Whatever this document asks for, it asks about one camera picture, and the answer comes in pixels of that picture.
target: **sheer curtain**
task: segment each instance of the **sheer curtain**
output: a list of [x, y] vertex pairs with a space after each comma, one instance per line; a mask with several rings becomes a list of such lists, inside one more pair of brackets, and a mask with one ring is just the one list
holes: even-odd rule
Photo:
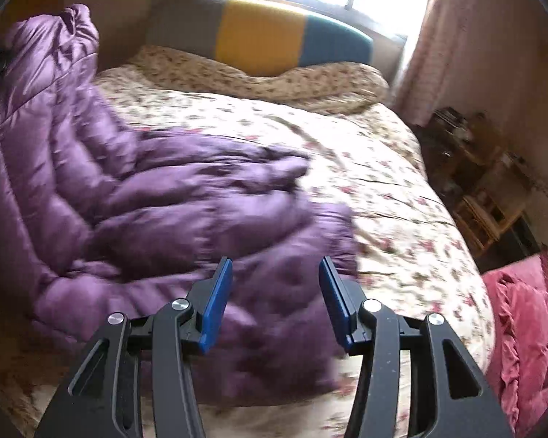
[[436, 109], [465, 43], [475, 1], [428, 0], [418, 38], [408, 41], [393, 84], [391, 108], [408, 125], [427, 124]]

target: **purple down comforter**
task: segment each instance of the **purple down comforter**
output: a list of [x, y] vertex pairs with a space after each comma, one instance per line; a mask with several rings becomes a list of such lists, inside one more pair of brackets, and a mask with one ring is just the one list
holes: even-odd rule
[[317, 266], [330, 255], [354, 276], [355, 242], [346, 206], [297, 187], [306, 156], [127, 128], [92, 84], [98, 34], [85, 6], [19, 23], [5, 44], [0, 305], [73, 350], [109, 313], [152, 314], [227, 255], [234, 289], [218, 345], [194, 368], [199, 398], [272, 404], [329, 390], [336, 345]]

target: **screw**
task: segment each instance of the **screw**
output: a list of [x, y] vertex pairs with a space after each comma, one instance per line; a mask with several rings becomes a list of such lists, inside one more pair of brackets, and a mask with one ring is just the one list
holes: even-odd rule
[[440, 326], [440, 324], [444, 323], [445, 318], [443, 315], [440, 315], [439, 313], [433, 313], [428, 317], [428, 320], [430, 321], [430, 324], [434, 324], [435, 326]]
[[177, 298], [172, 302], [172, 308], [176, 311], [183, 311], [189, 307], [189, 302], [184, 298]]
[[365, 300], [364, 310], [369, 311], [370, 313], [377, 313], [381, 310], [381, 303], [378, 300]]
[[108, 316], [107, 322], [109, 324], [120, 324], [124, 322], [124, 315], [122, 313], [112, 313]]

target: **floral bedsheet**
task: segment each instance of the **floral bedsheet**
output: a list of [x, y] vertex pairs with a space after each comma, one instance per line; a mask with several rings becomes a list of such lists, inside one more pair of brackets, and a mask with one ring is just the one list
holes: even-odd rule
[[[180, 127], [307, 151], [301, 185], [316, 201], [347, 203], [368, 297], [399, 314], [444, 314], [485, 370], [494, 345], [491, 305], [449, 213], [426, 182], [418, 143], [381, 104], [387, 84], [365, 65], [297, 68], [278, 77], [243, 72], [174, 49], [145, 46], [96, 79], [110, 104], [139, 130]], [[395, 436], [407, 436], [410, 362], [402, 354]], [[338, 360], [339, 388], [278, 407], [201, 406], [208, 437], [335, 438], [349, 419], [361, 358]], [[48, 349], [0, 339], [0, 403], [26, 436], [65, 371]], [[146, 438], [151, 405], [142, 399]]]

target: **pink blanket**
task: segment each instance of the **pink blanket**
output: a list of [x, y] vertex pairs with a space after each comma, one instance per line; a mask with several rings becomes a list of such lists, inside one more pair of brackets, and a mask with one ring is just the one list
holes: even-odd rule
[[521, 438], [548, 407], [548, 251], [483, 280], [495, 316], [487, 380]]

